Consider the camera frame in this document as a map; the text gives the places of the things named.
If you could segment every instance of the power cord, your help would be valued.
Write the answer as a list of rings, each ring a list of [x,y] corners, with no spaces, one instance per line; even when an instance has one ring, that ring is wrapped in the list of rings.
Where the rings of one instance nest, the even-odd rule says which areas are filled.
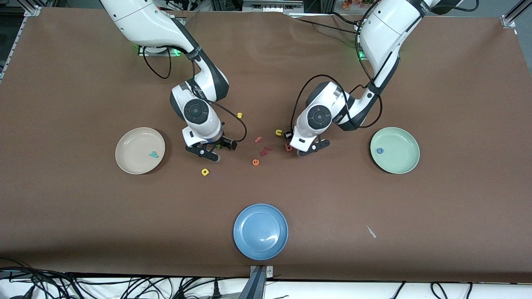
[[[214,291],[212,292],[212,299],[218,299],[222,298],[222,294],[220,294],[220,288],[218,287],[218,278],[214,279]]]
[[[403,281],[401,285],[399,286],[399,288],[395,291],[394,296],[390,299],[397,299],[397,296],[399,296],[399,292],[401,291],[401,289],[404,287],[405,284],[406,284],[406,281]]]
[[[31,299],[31,297],[33,296],[33,291],[34,290],[35,290],[35,286],[31,286],[29,288],[29,290],[24,295],[11,297],[9,299]]]
[[[476,4],[475,4],[475,6],[472,9],[463,9],[461,7],[454,6],[454,5],[440,4],[440,5],[433,6],[430,10],[433,11],[433,10],[439,9],[439,8],[446,8],[446,9],[453,9],[453,10],[457,10],[457,11],[473,12],[473,11],[477,10],[479,4],[480,4],[480,1],[476,0]]]
[[[469,299],[469,295],[471,294],[471,290],[473,290],[473,283],[468,283],[469,284],[469,289],[467,291],[467,295],[465,296],[465,299]],[[431,283],[430,284],[430,290],[432,291],[433,295],[438,298],[438,299],[442,299],[440,296],[436,295],[436,291],[434,291],[434,286],[438,286],[439,289],[442,291],[442,294],[444,296],[445,299],[448,299],[447,298],[447,294],[445,293],[445,290],[443,290],[443,287],[441,284],[437,283],[437,282],[434,282],[434,283]]]
[[[344,21],[344,22],[346,22],[346,23],[348,23],[348,24],[351,24],[351,25],[355,25],[355,26],[357,26],[357,25],[362,21],[362,20],[358,20],[358,21],[350,21],[350,20],[344,18],[344,16],[342,16],[341,14],[339,14],[339,13],[337,13],[337,12],[334,12],[334,11],[331,11],[331,12],[329,12],[328,14],[333,14],[333,15],[339,17],[342,21]]]
[[[356,31],[346,30],[346,29],[333,27],[333,26],[329,26],[329,25],[325,25],[325,24],[321,24],[321,23],[316,23],[316,22],[312,22],[312,21],[302,20],[302,19],[299,19],[299,18],[297,20],[300,20],[302,22],[309,23],[309,24],[314,24],[314,25],[318,25],[318,26],[322,26],[322,27],[327,27],[327,28],[330,28],[330,29],[335,29],[335,30],[338,30],[338,31],[344,31],[344,32],[349,32],[349,33],[356,34]]]
[[[146,62],[146,65],[149,67],[149,69],[152,70],[152,72],[161,79],[168,79],[170,77],[170,73],[172,72],[172,56],[170,55],[170,47],[167,47],[167,52],[168,52],[168,60],[170,61],[170,66],[168,67],[168,75],[166,75],[166,77],[163,77],[159,73],[157,73],[152,68],[152,66],[148,63],[148,60],[146,59],[146,46],[143,46],[143,49],[142,49],[142,57],[144,58],[144,62]]]

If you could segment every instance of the table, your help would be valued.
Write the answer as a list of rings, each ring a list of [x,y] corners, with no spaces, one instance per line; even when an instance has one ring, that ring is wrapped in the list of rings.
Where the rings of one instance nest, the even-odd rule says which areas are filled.
[[[162,80],[103,10],[43,8],[28,20],[0,86],[0,255],[60,271],[245,276],[257,262],[234,245],[233,221],[269,203],[290,235],[264,263],[284,278],[530,282],[532,80],[513,30],[496,18],[425,18],[403,45],[381,120],[332,126],[331,145],[301,158],[275,130],[288,128],[314,74],[346,89],[367,82],[352,35],[280,13],[199,13],[187,27],[229,79],[220,103],[248,127],[220,163],[183,149],[169,95],[191,75],[184,57]],[[218,114],[239,138],[239,123]],[[368,152],[389,126],[421,148],[405,175]],[[168,147],[141,176],[114,160],[136,127],[159,130]],[[264,146],[273,151],[260,157]]]

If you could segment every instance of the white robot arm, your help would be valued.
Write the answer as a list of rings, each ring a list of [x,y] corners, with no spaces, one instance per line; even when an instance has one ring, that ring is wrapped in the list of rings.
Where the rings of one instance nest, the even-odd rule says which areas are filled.
[[[131,42],[146,47],[174,47],[196,63],[200,72],[172,89],[170,104],[188,126],[182,130],[185,149],[218,162],[213,152],[220,144],[231,150],[236,142],[223,136],[220,119],[209,102],[225,98],[226,76],[207,57],[201,46],[178,20],[159,10],[153,0],[101,0],[115,25]]]
[[[318,140],[319,136],[335,123],[344,131],[352,131],[362,126],[371,107],[383,92],[399,63],[399,50],[404,40],[414,30],[430,8],[440,2],[445,5],[458,5],[460,0],[382,0],[373,9],[358,35],[375,75],[361,98],[355,99],[334,82],[318,84],[306,100],[306,108],[296,120],[290,146],[304,156],[329,145],[328,140]]]

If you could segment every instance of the black cable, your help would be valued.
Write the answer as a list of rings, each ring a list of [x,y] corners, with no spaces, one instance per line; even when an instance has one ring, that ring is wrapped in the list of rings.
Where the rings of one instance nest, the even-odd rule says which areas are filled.
[[[433,6],[430,10],[432,11],[432,10],[434,10],[434,9],[447,8],[447,9],[454,9],[454,10],[457,10],[457,11],[472,12],[472,11],[477,10],[479,4],[480,4],[480,1],[479,1],[479,0],[476,0],[476,5],[475,5],[472,9],[463,9],[463,8],[461,8],[461,7],[454,6],[454,5],[440,4],[440,5],[435,5],[435,6]]]
[[[161,278],[159,280],[157,280],[156,282],[152,283],[151,281],[148,280],[148,287],[144,289],[144,291],[140,292],[137,296],[135,296],[135,299],[139,299],[140,296],[142,296],[143,294],[146,294],[146,293],[149,293],[149,292],[152,292],[152,291],[157,291],[159,294],[162,294],[161,290],[156,286],[156,284],[160,283],[161,281],[163,280],[166,280],[166,279],[169,279],[169,278]]]
[[[212,291],[212,299],[218,299],[222,298],[222,294],[220,293],[220,287],[218,286],[218,278],[214,279],[214,290]]]
[[[171,299],[184,299],[185,298],[185,289],[192,285],[194,282],[198,281],[199,278],[192,277],[189,281],[187,281],[185,284],[183,284],[183,281],[185,281],[185,278],[181,280],[179,283],[179,289],[177,292],[171,297]]]
[[[374,124],[377,123],[377,121],[379,121],[380,119],[380,116],[383,114],[383,99],[380,97],[380,95],[377,95],[377,98],[379,99],[379,115],[377,115],[377,117],[375,118],[375,120],[366,125],[366,126],[359,126],[358,124],[354,123],[353,122],[353,119],[351,118],[351,115],[349,114],[349,110],[347,110],[347,116],[349,117],[349,121],[351,122],[352,125],[354,125],[355,127],[359,128],[359,129],[367,129],[371,126],[373,126]]]
[[[399,286],[399,288],[395,291],[395,295],[390,299],[397,299],[399,292],[401,291],[401,289],[404,287],[405,284],[406,284],[406,281],[403,281],[401,285]]]
[[[78,283],[78,286],[83,292],[85,292],[85,294],[89,295],[92,299],[100,299],[98,297],[95,297],[93,294],[89,293],[85,288],[83,288],[81,285],[79,285],[79,283]]]
[[[342,21],[344,21],[344,22],[346,22],[346,23],[348,23],[348,24],[351,24],[351,25],[355,25],[355,26],[357,26],[357,25],[362,21],[362,20],[358,20],[358,21],[350,21],[350,20],[344,18],[341,14],[339,14],[339,13],[337,13],[337,12],[334,12],[334,11],[331,11],[331,12],[329,12],[328,14],[333,14],[333,15],[339,17]]]
[[[168,79],[170,77],[170,73],[172,72],[172,56],[170,55],[170,49],[167,47],[168,52],[168,60],[170,61],[170,66],[168,67],[168,75],[166,77],[163,77],[157,73],[152,66],[148,63],[148,60],[146,59],[146,46],[143,46],[142,50],[142,57],[144,58],[144,62],[146,62],[146,65],[148,65],[149,69],[152,70],[154,74],[156,74],[161,79]]]
[[[327,27],[327,28],[330,28],[330,29],[335,29],[335,30],[339,30],[339,31],[344,31],[344,32],[349,32],[349,33],[356,34],[356,31],[346,30],[346,29],[333,27],[333,26],[329,26],[329,25],[325,25],[325,24],[320,24],[320,23],[316,23],[316,22],[312,22],[312,21],[302,20],[302,19],[299,19],[299,18],[297,20],[300,20],[302,22],[309,23],[309,24],[314,24],[314,25],[318,25],[318,26]]]
[[[31,299],[33,297],[34,290],[35,286],[31,286],[28,291],[22,296],[22,299]]]
[[[359,87],[367,88],[367,85],[364,86],[364,85],[362,85],[362,84],[358,84],[357,86],[355,86],[355,88],[353,88],[353,89],[349,92],[349,94],[352,94],[352,93],[353,93],[357,88],[359,88]]]
[[[294,104],[294,110],[292,111],[292,117],[290,118],[290,131],[291,132],[294,132],[294,116],[296,115],[296,109],[297,109],[297,104],[299,103],[299,98],[301,97],[301,94],[305,90],[305,87],[310,83],[310,81],[312,81],[312,80],[314,80],[315,78],[318,78],[318,77],[331,78],[331,76],[329,76],[329,75],[319,74],[319,75],[313,76],[312,78],[307,80],[307,82],[303,85],[303,88],[301,88],[301,90],[300,90],[300,94],[297,95],[296,103]]]
[[[129,294],[131,294],[136,288],[138,288],[139,286],[141,286],[143,283],[145,283],[146,281],[149,281],[150,279],[149,278],[144,278],[144,281],[140,282],[138,285],[135,286],[135,284],[132,284],[131,287],[128,287],[126,289],[126,291],[124,291],[124,293],[122,294],[122,296],[120,297],[120,299],[126,299],[128,298]]]
[[[157,299],[161,299],[161,295],[162,295],[162,294],[159,293],[158,291],[154,290],[154,289],[153,289],[153,290],[149,290],[149,291],[147,291],[147,292],[145,292],[145,293],[143,293],[143,294],[148,294],[148,293],[151,293],[151,292],[155,292],[155,293],[157,294]]]
[[[440,296],[436,295],[436,292],[434,291],[434,286],[438,286],[440,290],[442,290],[442,293],[443,293],[443,296],[445,297],[445,299],[448,299],[447,298],[447,294],[445,293],[445,291],[443,290],[443,287],[441,284],[439,283],[431,283],[430,284],[430,290],[432,291],[432,293],[434,294],[434,296],[438,299],[442,299]]]
[[[469,284],[469,290],[467,291],[467,295],[465,296],[465,299],[469,299],[469,295],[471,295],[471,291],[473,290],[473,283]]]
[[[194,61],[192,61],[192,78],[194,78],[195,76],[196,76],[196,66],[195,66],[195,64],[194,64]],[[208,103],[210,103],[210,104],[214,104],[214,105],[216,105],[216,106],[222,108],[224,111],[226,111],[227,113],[231,114],[234,118],[236,118],[236,119],[242,124],[242,126],[244,127],[244,136],[243,136],[241,139],[239,139],[239,140],[235,140],[235,142],[236,142],[236,143],[239,143],[239,142],[244,141],[244,139],[246,139],[246,136],[247,136],[247,126],[246,126],[246,124],[242,121],[242,119],[238,118],[238,116],[236,116],[234,113],[232,113],[229,109],[227,109],[227,108],[225,108],[224,106],[218,104],[217,102],[211,101],[211,100],[209,100],[209,99],[207,99],[207,98],[202,98],[202,97],[200,97],[200,96],[196,93],[196,91],[195,91],[193,88],[192,88],[192,94],[195,95],[197,98],[200,98],[200,99],[202,99],[202,100],[204,100],[204,101],[206,101],[206,102],[208,102]]]
[[[239,278],[239,277],[222,277],[222,278],[217,278],[217,280],[220,281],[220,280],[235,279],[235,278]],[[197,285],[195,285],[195,286],[192,286],[192,287],[190,287],[190,288],[188,288],[188,289],[185,289],[185,290],[182,291],[181,293],[177,292],[177,293],[174,295],[174,297],[172,297],[172,299],[176,299],[179,295],[184,295],[186,292],[188,292],[188,291],[190,291],[190,290],[192,290],[192,289],[194,289],[194,288],[197,288],[197,287],[202,286],[202,285],[205,285],[205,284],[211,284],[211,283],[213,283],[213,282],[214,282],[214,279],[211,279],[211,280],[208,280],[208,281],[204,281],[204,282],[202,282],[202,283],[200,283],[200,284],[197,284]]]
[[[118,284],[125,284],[125,283],[131,283],[132,280],[125,280],[125,281],[112,281],[112,282],[109,282],[109,283],[91,283],[89,281],[79,281],[76,279],[76,283],[78,284],[84,284],[84,285],[118,285]]]
[[[39,289],[41,289],[44,293],[45,293],[45,296],[46,298],[48,298],[48,295],[51,296],[51,294],[46,290],[46,288],[44,287],[44,282],[46,283],[49,283],[51,285],[53,285],[56,289],[57,289],[57,292],[59,293],[59,295],[61,297],[65,297],[67,299],[70,299],[70,295],[68,294],[68,292],[66,292],[66,290],[63,290],[61,288],[61,286],[59,286],[49,275],[46,275],[44,272],[44,270],[40,270],[40,269],[34,269],[32,267],[30,267],[29,265],[25,264],[25,263],[22,263],[20,261],[17,261],[17,260],[13,260],[13,259],[9,259],[9,258],[3,258],[3,257],[0,257],[0,260],[5,260],[5,261],[10,261],[12,263],[15,263],[17,265],[19,265],[20,267],[5,267],[5,268],[0,268],[1,271],[9,271],[9,270],[17,270],[17,271],[25,271],[26,273],[28,274],[31,274],[32,277],[31,277],[31,282],[33,283],[33,285]],[[49,272],[53,275],[58,275],[59,276],[65,276],[59,272],[55,272],[55,271],[46,271],[46,272]],[[77,294],[80,296],[80,299],[84,299],[82,295],[79,294],[79,290],[75,289],[77,291]]]

